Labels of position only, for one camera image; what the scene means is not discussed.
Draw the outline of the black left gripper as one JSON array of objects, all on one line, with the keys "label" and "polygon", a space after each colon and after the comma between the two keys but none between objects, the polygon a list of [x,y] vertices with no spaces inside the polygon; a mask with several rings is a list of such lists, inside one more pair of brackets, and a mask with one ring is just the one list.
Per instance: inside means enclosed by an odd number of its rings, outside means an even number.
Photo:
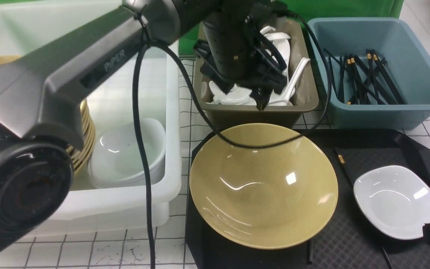
[{"label": "black left gripper", "polygon": [[280,93],[287,84],[287,64],[261,27],[287,10],[284,2],[217,2],[201,22],[205,39],[193,47],[202,59],[200,72],[223,93],[234,85],[251,89],[256,108],[263,111],[271,92]]}]

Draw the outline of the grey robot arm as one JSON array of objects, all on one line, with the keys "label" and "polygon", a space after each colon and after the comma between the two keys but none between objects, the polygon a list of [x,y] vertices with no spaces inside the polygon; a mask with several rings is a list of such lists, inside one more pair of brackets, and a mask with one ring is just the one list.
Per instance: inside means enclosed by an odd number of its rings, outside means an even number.
[{"label": "grey robot arm", "polygon": [[200,22],[221,19],[195,49],[228,92],[252,90],[258,107],[286,85],[285,61],[261,48],[269,1],[125,0],[114,10],[9,63],[0,64],[0,252],[46,221],[67,197],[82,149],[80,103],[150,47],[168,48]]}]

